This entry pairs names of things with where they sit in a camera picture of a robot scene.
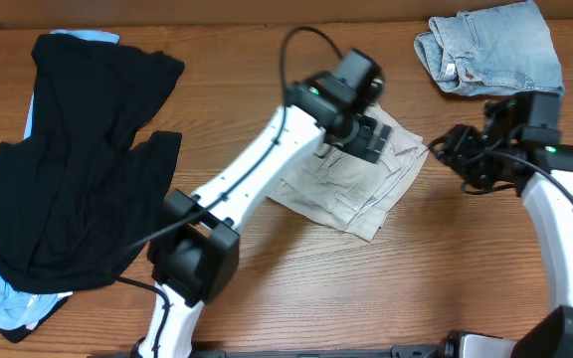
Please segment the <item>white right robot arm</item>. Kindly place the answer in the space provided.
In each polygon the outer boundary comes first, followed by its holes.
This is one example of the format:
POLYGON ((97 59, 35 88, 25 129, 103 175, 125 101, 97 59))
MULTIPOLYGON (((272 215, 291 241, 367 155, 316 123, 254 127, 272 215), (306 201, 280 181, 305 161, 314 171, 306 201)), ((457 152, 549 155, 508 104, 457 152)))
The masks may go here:
POLYGON ((482 129, 458 124, 429 149, 469 195, 512 189, 538 238, 549 312, 517 341, 452 331, 438 357, 573 357, 573 145, 561 141, 561 98, 519 92, 483 108, 482 129))

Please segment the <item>black garment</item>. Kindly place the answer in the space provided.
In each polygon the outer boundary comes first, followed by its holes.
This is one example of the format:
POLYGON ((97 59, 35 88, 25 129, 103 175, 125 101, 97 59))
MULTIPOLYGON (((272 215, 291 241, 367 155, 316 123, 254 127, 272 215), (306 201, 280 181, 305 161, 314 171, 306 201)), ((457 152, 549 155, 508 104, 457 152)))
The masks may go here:
POLYGON ((114 283, 143 248, 170 187, 182 136, 136 133, 184 64, 111 40, 40 36, 32 127, 0 144, 0 274, 47 294, 114 283))

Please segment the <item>beige shorts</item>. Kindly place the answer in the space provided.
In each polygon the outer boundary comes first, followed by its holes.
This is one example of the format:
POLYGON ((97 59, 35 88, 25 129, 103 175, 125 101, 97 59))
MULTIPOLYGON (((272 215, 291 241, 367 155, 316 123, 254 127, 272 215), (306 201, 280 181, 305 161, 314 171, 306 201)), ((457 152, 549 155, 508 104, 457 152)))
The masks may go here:
POLYGON ((372 164, 337 149, 311 156, 280 181, 269 195, 308 219, 372 241, 392 207, 403 197, 424 165, 423 138, 374 104, 367 114, 392 132, 372 164))

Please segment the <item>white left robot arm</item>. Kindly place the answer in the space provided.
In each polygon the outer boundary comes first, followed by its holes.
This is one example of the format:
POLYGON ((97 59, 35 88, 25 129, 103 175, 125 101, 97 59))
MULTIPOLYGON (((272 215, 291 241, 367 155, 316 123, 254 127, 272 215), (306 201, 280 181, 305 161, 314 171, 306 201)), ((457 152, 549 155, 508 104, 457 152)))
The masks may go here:
POLYGON ((366 115, 382 74, 323 71, 283 87, 265 129, 220 174, 187 195, 172 191, 147 241, 157 295, 148 333, 133 357, 188 357, 205 304, 239 265, 240 231, 279 181, 321 146, 375 162, 391 131, 366 115))

